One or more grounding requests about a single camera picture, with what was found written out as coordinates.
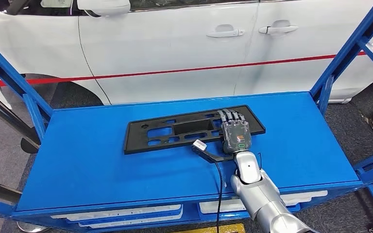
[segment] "red stripe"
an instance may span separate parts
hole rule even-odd
[[[361,51],[358,55],[361,56],[361,55],[364,55],[364,54],[365,53],[363,51]],[[82,81],[82,80],[91,80],[91,79],[107,79],[107,78],[138,76],[138,75],[146,75],[146,74],[165,74],[165,73],[176,73],[176,72],[196,71],[196,70],[206,70],[206,69],[248,67],[248,66],[259,66],[259,65],[277,64],[277,63],[302,62],[302,61],[329,59],[329,58],[334,58],[334,57],[335,57],[335,54],[334,55],[323,55],[323,56],[314,56],[314,57],[285,59],[285,60],[276,60],[276,61],[266,61],[266,62],[244,63],[244,64],[236,64],[236,65],[217,66],[217,67],[176,69],[176,70],[152,71],[152,72],[132,73],[132,74],[113,74],[113,75],[87,76],[87,77],[76,77],[76,78],[28,79],[27,82],[29,84],[62,83],[62,82],[70,82],[70,81]],[[5,86],[5,83],[2,82],[1,80],[0,80],[0,86]]]

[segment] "car door handle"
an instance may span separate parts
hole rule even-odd
[[[244,35],[245,31],[242,29],[234,29],[231,31],[226,31],[226,32],[211,32],[208,33],[206,36],[209,37],[234,37],[234,36],[240,36]]]
[[[287,26],[287,27],[281,27],[281,28],[276,28],[276,27],[271,27],[271,26],[266,26],[258,29],[259,33],[263,34],[276,34],[276,33],[289,33],[292,31],[297,30],[297,26]]]

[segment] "silver robotic arm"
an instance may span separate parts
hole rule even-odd
[[[223,150],[233,156],[237,165],[231,185],[251,219],[259,222],[264,233],[317,233],[286,208],[278,188],[266,172],[259,169],[255,155],[248,150],[251,134],[244,116],[227,109],[218,113],[222,120]],[[192,149],[209,162],[222,162],[221,157],[208,153],[206,145],[199,140]]]
[[[258,221],[262,232],[316,233],[288,211],[278,188],[266,172],[258,168],[252,152],[238,152],[235,162],[238,174],[231,176],[232,188],[244,203],[251,219]]]

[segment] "blue tabletop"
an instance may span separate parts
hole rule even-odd
[[[216,198],[217,169],[190,146],[124,155],[125,130],[129,121],[242,104],[266,128],[253,136],[251,151],[261,153],[262,167],[281,190],[358,180],[306,92],[73,108],[54,112],[17,211]],[[208,143],[209,151],[218,148],[220,142]],[[235,166],[221,169],[224,192],[232,195]]]

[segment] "car window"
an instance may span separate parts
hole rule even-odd
[[[0,11],[6,10],[16,0],[0,0]],[[80,16],[85,15],[78,10],[77,0],[30,0],[18,15],[35,16]]]
[[[239,1],[251,0],[130,0],[130,3],[131,10],[147,10],[152,8],[183,7]]]

